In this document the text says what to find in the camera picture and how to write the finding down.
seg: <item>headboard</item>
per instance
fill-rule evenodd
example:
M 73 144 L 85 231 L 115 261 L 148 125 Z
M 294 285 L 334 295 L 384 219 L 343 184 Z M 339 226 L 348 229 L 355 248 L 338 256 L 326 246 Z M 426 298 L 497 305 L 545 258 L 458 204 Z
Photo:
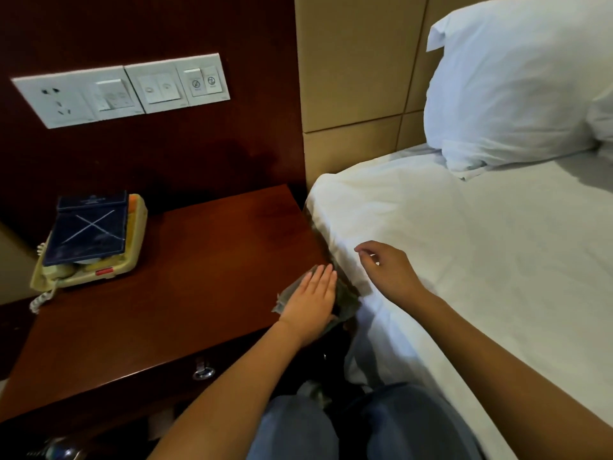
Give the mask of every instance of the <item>headboard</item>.
M 425 142 L 430 26 L 483 0 L 295 0 L 306 182 Z

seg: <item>blue jeans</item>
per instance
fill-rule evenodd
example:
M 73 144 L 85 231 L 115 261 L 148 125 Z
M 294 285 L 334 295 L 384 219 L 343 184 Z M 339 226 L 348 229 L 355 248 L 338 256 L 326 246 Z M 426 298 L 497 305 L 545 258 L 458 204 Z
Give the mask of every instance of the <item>blue jeans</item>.
M 348 442 L 368 460 L 482 460 L 470 428 L 444 399 L 423 387 L 393 385 L 365 395 L 348 409 Z M 269 403 L 247 460 L 337 460 L 339 439 L 316 402 L 282 395 Z

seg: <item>hand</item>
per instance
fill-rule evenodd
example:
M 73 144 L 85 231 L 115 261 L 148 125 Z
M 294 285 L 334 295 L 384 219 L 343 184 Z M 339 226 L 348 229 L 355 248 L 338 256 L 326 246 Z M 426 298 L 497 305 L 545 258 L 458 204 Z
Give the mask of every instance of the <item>hand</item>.
M 432 295 L 402 250 L 374 240 L 361 243 L 354 250 L 360 255 L 366 274 L 379 292 L 410 315 Z
M 301 347 L 319 337 L 333 320 L 332 306 L 336 297 L 337 272 L 332 265 L 325 269 L 319 265 L 314 273 L 308 272 L 289 298 L 280 323 L 289 326 L 300 339 Z

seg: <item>wooden nightstand top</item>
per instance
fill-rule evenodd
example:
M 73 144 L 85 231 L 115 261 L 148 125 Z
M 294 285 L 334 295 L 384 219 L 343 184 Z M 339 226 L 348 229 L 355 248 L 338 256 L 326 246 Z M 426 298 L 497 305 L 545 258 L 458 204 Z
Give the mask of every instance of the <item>wooden nightstand top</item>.
M 276 294 L 323 261 L 286 186 L 152 216 L 133 272 L 41 308 L 0 421 L 271 326 Z

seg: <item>mattress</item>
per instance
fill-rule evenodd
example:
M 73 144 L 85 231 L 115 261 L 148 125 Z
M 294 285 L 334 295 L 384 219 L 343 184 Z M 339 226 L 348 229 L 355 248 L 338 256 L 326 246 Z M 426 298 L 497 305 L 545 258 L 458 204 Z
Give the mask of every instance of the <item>mattress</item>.
M 404 250 L 434 293 L 613 425 L 613 166 L 584 152 L 462 181 L 411 150 L 321 176 L 306 202 L 362 294 L 346 376 L 441 391 L 492 459 L 516 458 L 433 340 L 369 282 L 353 248 Z

